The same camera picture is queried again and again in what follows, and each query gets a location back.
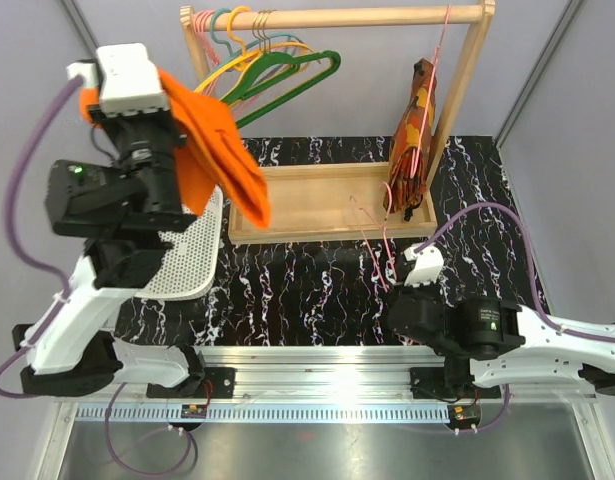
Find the orange trousers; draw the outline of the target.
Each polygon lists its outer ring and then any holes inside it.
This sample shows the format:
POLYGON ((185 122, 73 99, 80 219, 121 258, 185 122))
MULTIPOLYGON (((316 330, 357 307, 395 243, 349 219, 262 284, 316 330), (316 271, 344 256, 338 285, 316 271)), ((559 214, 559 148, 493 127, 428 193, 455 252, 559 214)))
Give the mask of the orange trousers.
POLYGON ((163 69, 158 74, 176 125, 187 135, 185 146, 174 150, 182 203, 200 215, 219 186, 254 226, 268 228, 267 182, 243 145, 230 109, 217 99, 193 92, 163 69))

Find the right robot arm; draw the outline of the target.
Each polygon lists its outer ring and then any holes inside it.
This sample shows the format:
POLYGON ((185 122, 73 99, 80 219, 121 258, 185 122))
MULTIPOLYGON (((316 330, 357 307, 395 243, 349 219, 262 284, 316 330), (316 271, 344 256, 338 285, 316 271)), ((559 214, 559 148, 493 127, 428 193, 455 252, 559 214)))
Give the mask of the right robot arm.
POLYGON ((448 306, 406 288, 389 309, 388 326, 443 359, 437 373, 410 373, 416 396, 466 399, 504 385, 558 382, 588 383, 615 396, 615 323, 542 319, 493 297, 448 306))

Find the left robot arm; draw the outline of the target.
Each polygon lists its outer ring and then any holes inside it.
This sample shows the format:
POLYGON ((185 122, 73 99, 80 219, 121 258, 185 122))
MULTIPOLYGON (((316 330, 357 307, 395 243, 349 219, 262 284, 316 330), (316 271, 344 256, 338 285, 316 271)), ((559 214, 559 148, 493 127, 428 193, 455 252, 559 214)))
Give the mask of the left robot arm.
POLYGON ((144 384, 167 398, 192 397, 205 363, 191 347, 134 346, 105 323, 158 273, 184 232, 174 153, 185 144, 169 109, 106 114, 89 110, 118 151, 108 166, 71 160, 52 165, 45 208, 54 233, 84 242, 66 288, 46 316, 13 330, 26 358, 20 379, 28 396, 82 397, 115 383, 144 384))

